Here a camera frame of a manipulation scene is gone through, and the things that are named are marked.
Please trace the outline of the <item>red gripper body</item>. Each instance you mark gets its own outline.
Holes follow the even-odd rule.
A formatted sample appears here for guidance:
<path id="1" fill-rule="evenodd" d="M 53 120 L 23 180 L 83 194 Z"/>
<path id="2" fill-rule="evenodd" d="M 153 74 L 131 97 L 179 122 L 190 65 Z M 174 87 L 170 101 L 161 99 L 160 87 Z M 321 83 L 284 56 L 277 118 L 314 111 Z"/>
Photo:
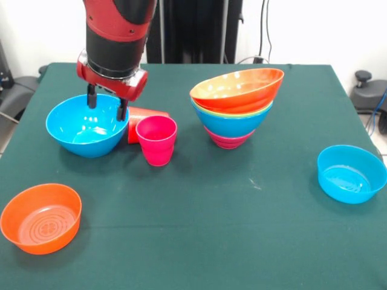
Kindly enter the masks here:
<path id="1" fill-rule="evenodd" d="M 128 77 L 121 79 L 109 78 L 95 72 L 89 65 L 86 49 L 78 56 L 76 72 L 88 84 L 106 89 L 131 102 L 139 98 L 148 81 L 148 72 L 141 68 L 136 68 Z"/>

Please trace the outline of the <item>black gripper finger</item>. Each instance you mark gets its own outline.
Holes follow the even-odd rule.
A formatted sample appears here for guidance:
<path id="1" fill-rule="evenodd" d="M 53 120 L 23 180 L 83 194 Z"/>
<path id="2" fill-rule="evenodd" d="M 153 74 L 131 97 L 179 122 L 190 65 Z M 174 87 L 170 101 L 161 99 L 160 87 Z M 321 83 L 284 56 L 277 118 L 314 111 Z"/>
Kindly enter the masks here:
<path id="1" fill-rule="evenodd" d="M 119 98 L 120 104 L 117 108 L 117 120 L 125 121 L 126 120 L 126 112 L 128 108 L 128 100 L 124 98 Z"/>
<path id="2" fill-rule="evenodd" d="M 87 86 L 87 105 L 89 108 L 95 108 L 97 104 L 96 89 L 93 84 Z"/>

